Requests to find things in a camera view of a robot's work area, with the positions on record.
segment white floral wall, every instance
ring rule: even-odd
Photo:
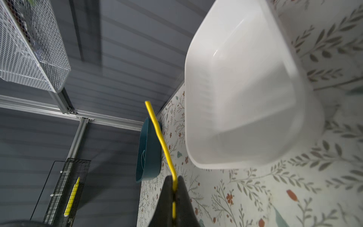
[[[275,0],[327,117],[314,147],[264,167],[203,170],[185,148],[184,86],[158,115],[200,226],[363,226],[362,1]],[[138,226],[147,226],[165,176],[142,182]]]

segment yellow wire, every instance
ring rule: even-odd
[[[173,177],[173,191],[176,192],[176,190],[178,188],[178,176],[176,174],[176,171],[175,171],[175,168],[173,165],[173,161],[171,160],[168,146],[166,145],[163,134],[161,133],[160,125],[159,125],[158,120],[156,119],[156,116],[155,116],[154,110],[152,109],[151,103],[149,101],[145,101],[145,105],[146,105],[147,111],[149,112],[151,121],[154,125],[156,134],[157,134],[158,139],[161,144],[161,147],[164,150],[165,158],[166,158],[166,161],[168,162],[168,166],[171,171],[171,176]]]

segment orange flower print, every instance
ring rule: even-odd
[[[292,200],[294,200],[294,201],[297,201],[297,200],[298,200],[298,199],[297,199],[297,196],[295,195],[295,193],[293,193],[293,191],[291,191],[291,190],[287,190],[286,192],[287,192],[287,194],[289,195],[289,197],[290,197]]]
[[[264,220],[263,219],[260,219],[259,221],[258,221],[258,227],[264,227],[265,226],[265,222],[264,222]]]
[[[233,201],[232,201],[233,196],[232,196],[232,194],[227,193],[226,199],[227,199],[227,202],[228,203],[230,203],[231,205],[233,205]]]

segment white wire mesh basket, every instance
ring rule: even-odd
[[[49,0],[0,0],[0,77],[60,92],[70,65]]]

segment white plastic tub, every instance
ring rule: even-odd
[[[199,168],[268,164],[313,145],[324,117],[265,0],[216,0],[185,61],[185,142]]]

